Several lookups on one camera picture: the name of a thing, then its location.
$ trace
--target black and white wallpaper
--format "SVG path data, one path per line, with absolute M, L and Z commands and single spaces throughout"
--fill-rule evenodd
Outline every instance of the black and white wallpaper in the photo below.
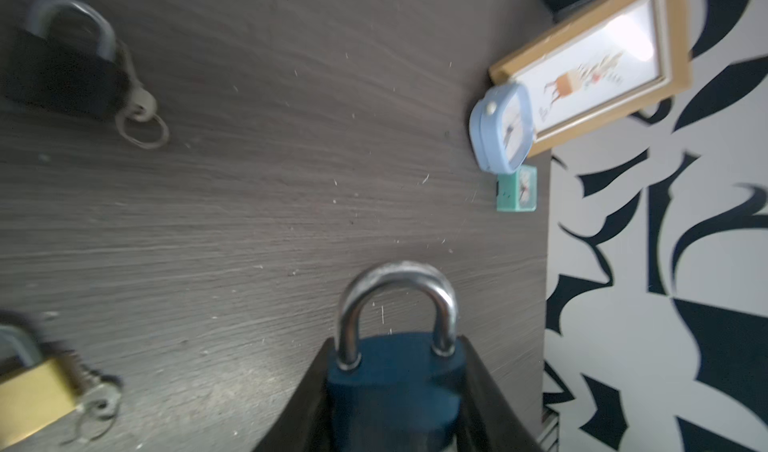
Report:
M 768 0 L 690 0 L 694 86 L 554 149 L 563 452 L 768 451 Z

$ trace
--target padlock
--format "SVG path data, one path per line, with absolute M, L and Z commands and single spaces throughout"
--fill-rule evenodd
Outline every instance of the padlock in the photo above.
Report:
M 77 394 L 56 359 L 46 359 L 30 334 L 0 324 L 0 340 L 10 342 L 24 366 L 0 377 L 1 450 L 72 412 Z
M 54 17 L 66 8 L 98 26 L 96 54 L 48 37 Z M 112 26 L 91 6 L 75 0 L 36 0 L 11 52 L 5 97 L 53 112 L 108 119 L 124 104 L 130 85 L 115 63 L 116 54 Z
M 415 287 L 436 306 L 429 332 L 359 340 L 367 299 L 390 285 Z M 336 315 L 336 350 L 329 354 L 327 388 L 338 452 L 433 452 L 450 445 L 462 400 L 466 354 L 456 341 L 456 296 L 431 265 L 379 265 L 347 287 Z

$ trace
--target wallpaper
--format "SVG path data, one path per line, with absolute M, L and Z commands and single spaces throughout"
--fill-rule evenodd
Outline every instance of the wallpaper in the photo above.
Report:
M 563 452 L 768 451 L 768 0 L 690 0 L 694 86 L 554 149 Z

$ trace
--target framed picture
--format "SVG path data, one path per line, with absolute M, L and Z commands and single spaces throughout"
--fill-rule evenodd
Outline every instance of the framed picture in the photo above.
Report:
M 689 88 L 687 27 L 687 0 L 600 0 L 491 66 L 528 90 L 528 156 Z

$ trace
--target padlock shackle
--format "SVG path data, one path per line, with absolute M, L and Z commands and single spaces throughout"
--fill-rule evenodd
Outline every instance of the padlock shackle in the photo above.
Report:
M 99 29 L 96 54 L 102 59 L 114 62 L 118 47 L 117 39 L 114 36 L 114 29 L 104 16 L 84 2 L 76 0 L 34 0 L 27 13 L 24 28 L 27 32 L 45 39 L 48 36 L 48 30 L 51 27 L 53 18 L 66 8 L 81 12 L 89 16 L 96 23 Z
M 34 338 L 16 325 L 0 323 L 0 340 L 5 340 L 11 344 L 18 360 L 22 362 L 25 368 L 37 367 L 45 359 Z
M 411 261 L 387 263 L 358 275 L 339 300 L 334 340 L 337 363 L 341 370 L 354 370 L 360 364 L 360 312 L 367 299 L 391 285 L 414 287 L 429 296 L 436 308 L 432 351 L 441 357 L 453 355 L 458 305 L 456 294 L 446 276 L 427 264 Z

